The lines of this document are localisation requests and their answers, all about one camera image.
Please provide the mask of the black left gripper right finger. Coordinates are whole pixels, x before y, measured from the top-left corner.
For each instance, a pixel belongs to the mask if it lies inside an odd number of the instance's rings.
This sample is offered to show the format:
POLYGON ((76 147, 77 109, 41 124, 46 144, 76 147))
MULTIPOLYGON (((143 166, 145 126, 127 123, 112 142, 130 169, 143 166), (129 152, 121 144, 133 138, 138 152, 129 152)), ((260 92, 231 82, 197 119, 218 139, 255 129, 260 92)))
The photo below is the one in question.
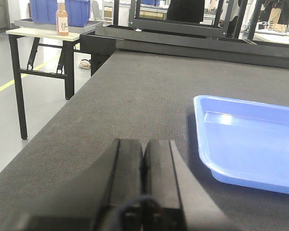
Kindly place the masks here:
POLYGON ((232 231, 183 161, 174 141, 150 140, 143 158, 145 231, 232 231))

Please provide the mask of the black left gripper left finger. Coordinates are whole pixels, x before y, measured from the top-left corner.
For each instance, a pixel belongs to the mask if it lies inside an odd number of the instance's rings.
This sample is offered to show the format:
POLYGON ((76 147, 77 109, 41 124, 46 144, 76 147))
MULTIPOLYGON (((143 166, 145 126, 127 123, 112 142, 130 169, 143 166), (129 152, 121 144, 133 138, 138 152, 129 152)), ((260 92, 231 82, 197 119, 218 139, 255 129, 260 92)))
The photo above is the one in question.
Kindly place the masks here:
POLYGON ((29 202, 21 214, 21 229, 95 230, 106 211, 141 193, 142 158, 138 140, 115 139, 78 176, 29 202))

